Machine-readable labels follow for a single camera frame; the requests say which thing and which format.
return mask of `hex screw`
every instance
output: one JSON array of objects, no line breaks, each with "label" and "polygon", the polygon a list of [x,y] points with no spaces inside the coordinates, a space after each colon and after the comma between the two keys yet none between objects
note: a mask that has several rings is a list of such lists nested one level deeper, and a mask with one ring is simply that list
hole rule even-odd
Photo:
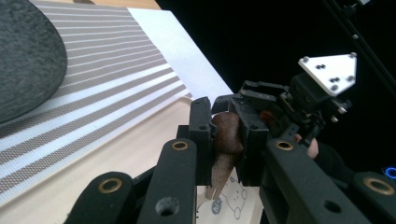
[{"label": "hex screw", "polygon": [[337,85],[332,85],[331,90],[332,90],[332,91],[338,90],[338,86],[337,86]]},{"label": "hex screw", "polygon": [[338,122],[338,118],[336,118],[335,116],[332,116],[332,117],[330,118],[330,120],[331,120],[333,123]]},{"label": "hex screw", "polygon": [[338,107],[337,111],[338,111],[339,114],[345,114],[347,112],[346,109],[341,107],[341,106]]},{"label": "hex screw", "polygon": [[316,66],[316,68],[317,68],[317,69],[321,69],[321,68],[325,69],[325,68],[326,68],[326,65],[324,65],[324,64],[318,64],[318,65]]},{"label": "hex screw", "polygon": [[347,77],[346,80],[347,80],[347,81],[353,81],[353,80],[355,80],[355,77],[354,77],[354,76],[349,76],[349,77]]},{"label": "hex screw", "polygon": [[340,78],[339,77],[332,77],[332,78],[329,79],[329,81],[331,83],[338,82],[338,81],[340,81]]}]

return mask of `wooden table surface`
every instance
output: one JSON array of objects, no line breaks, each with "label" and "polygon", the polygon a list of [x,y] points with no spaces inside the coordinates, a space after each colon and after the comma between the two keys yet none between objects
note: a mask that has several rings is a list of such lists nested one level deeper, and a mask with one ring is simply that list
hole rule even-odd
[{"label": "wooden table surface", "polygon": [[137,7],[146,9],[158,9],[160,6],[155,0],[45,0],[53,2],[65,3],[94,3],[98,6],[111,6],[111,7]]}]

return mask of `screw hole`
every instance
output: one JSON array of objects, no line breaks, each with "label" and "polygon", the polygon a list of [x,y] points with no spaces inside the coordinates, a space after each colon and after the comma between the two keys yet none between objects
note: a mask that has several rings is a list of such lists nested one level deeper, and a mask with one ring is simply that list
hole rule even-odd
[{"label": "screw hole", "polygon": [[166,197],[160,199],[155,205],[157,214],[162,217],[170,217],[178,212],[179,204],[177,198]]},{"label": "screw hole", "polygon": [[293,145],[288,142],[277,142],[276,146],[279,149],[283,149],[283,150],[292,150],[293,149]]},{"label": "screw hole", "polygon": [[324,207],[327,208],[327,210],[329,210],[331,212],[341,213],[341,207],[332,201],[324,202]]}]

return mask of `white stripe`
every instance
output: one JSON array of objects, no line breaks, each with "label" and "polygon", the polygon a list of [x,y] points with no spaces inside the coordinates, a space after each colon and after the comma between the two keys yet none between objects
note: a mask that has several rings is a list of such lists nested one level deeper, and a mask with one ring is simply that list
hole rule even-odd
[{"label": "white stripe", "polygon": [[39,159],[49,155],[50,153],[58,150],[61,147],[67,146],[70,143],[78,140],[79,138],[83,137],[87,133],[91,133],[93,131],[96,131],[108,123],[112,122],[115,119],[119,119],[120,117],[126,115],[127,113],[134,111],[138,107],[141,107],[142,105],[145,105],[147,102],[150,102],[154,100],[157,97],[160,97],[161,95],[165,94],[166,92],[177,88],[178,86],[183,85],[181,81],[175,82],[169,86],[166,86],[158,91],[155,91],[154,93],[143,97],[130,105],[127,105],[117,111],[112,112],[111,114],[104,116],[92,123],[89,123],[77,130],[74,130],[71,133],[67,133],[63,135],[62,137],[47,143],[44,146],[38,147],[37,149],[26,153],[20,157],[18,157],[15,160],[6,162],[2,165],[0,165],[0,170],[4,171],[0,174],[0,178],[4,178],[7,175],[11,175],[12,173],[20,170],[24,166],[27,166],[35,161],[38,161]]},{"label": "white stripe", "polygon": [[[67,76],[67,77],[77,76],[77,75],[81,75],[81,74],[84,74],[84,73],[89,73],[89,72],[101,70],[101,69],[104,69],[104,68],[107,68],[107,67],[111,67],[111,66],[114,66],[114,65],[118,65],[118,64],[130,63],[130,62],[137,61],[137,60],[140,60],[140,59],[142,59],[142,58],[135,59],[135,60],[129,60],[129,61],[126,61],[126,62],[121,62],[121,63],[108,64],[108,65],[105,65],[105,66],[102,66],[102,67],[97,67],[97,68],[90,69],[90,70],[86,70],[86,71],[82,71],[82,72],[77,72],[77,73],[73,73],[73,74],[67,74],[66,76]],[[150,62],[148,62],[148,63],[154,63],[154,62],[158,62],[158,61],[160,61],[160,60],[163,60],[163,59],[159,59],[159,60],[155,60],[155,61],[150,61]],[[139,65],[137,65],[137,66],[142,66],[142,65],[148,64],[148,63],[141,63],[141,64],[139,64]],[[69,86],[69,85],[62,85],[62,86],[60,86],[59,88],[64,88],[64,87],[66,87],[66,86]]]},{"label": "white stripe", "polygon": [[131,37],[136,37],[136,36],[146,36],[146,35],[133,35],[133,36],[127,35],[127,36],[118,36],[118,37],[104,38],[104,39],[88,39],[88,40],[64,41],[64,43],[65,44],[85,43],[85,42],[102,41],[102,40],[114,40],[114,39],[131,38]]},{"label": "white stripe", "polygon": [[[69,65],[67,68],[70,68],[70,67],[78,67],[78,66],[82,66],[82,65],[86,65],[86,64],[90,64],[90,63],[99,63],[99,62],[103,62],[103,61],[107,61],[107,60],[113,60],[113,59],[119,59],[119,58],[129,57],[129,56],[132,56],[132,55],[136,55],[136,54],[140,54],[140,53],[145,53],[145,52],[150,52],[150,51],[157,51],[157,50],[156,50],[156,49],[151,49],[151,50],[145,50],[145,51],[140,51],[140,52],[135,52],[135,53],[130,53],[130,54],[123,54],[123,55],[120,55],[120,56],[117,56],[117,57],[106,57],[106,58],[104,58],[104,59],[99,59],[99,60],[95,60],[95,61],[89,61],[89,62],[87,62],[87,63],[72,64],[72,65]],[[138,58],[137,60],[144,59],[144,58],[149,58],[149,57],[153,57],[153,56],[157,56],[157,55],[161,55],[161,53],[156,53],[156,54],[153,54],[153,55],[149,55],[149,56],[147,56],[147,57]]]},{"label": "white stripe", "polygon": [[68,60],[79,59],[79,58],[91,57],[91,56],[94,56],[94,55],[114,53],[114,52],[117,52],[117,51],[124,51],[124,50],[128,50],[128,49],[141,49],[143,47],[148,47],[148,46],[154,47],[153,45],[144,45],[144,46],[138,46],[138,47],[132,47],[132,48],[122,48],[122,49],[108,50],[108,51],[102,51],[102,52],[91,53],[91,54],[78,55],[78,56],[75,56],[75,57],[67,57],[67,59]]},{"label": "white stripe", "polygon": [[127,31],[115,31],[115,32],[103,32],[103,33],[79,33],[79,34],[71,34],[71,35],[63,35],[61,36],[76,36],[76,35],[109,35],[109,34],[121,34],[121,33],[144,33],[142,30],[127,30]]},{"label": "white stripe", "polygon": [[[149,39],[147,40],[137,40],[134,41],[134,43],[139,43],[139,42],[149,42],[151,43],[151,41]],[[77,49],[67,49],[67,51],[75,51],[75,50],[82,50],[82,49],[99,49],[99,48],[105,48],[105,47],[111,47],[111,46],[117,46],[117,45],[123,45],[123,44],[131,44],[130,41],[127,42],[120,42],[120,43],[116,43],[116,44],[108,44],[108,45],[96,45],[96,46],[91,46],[91,47],[85,47],[85,48],[77,48]]]}]

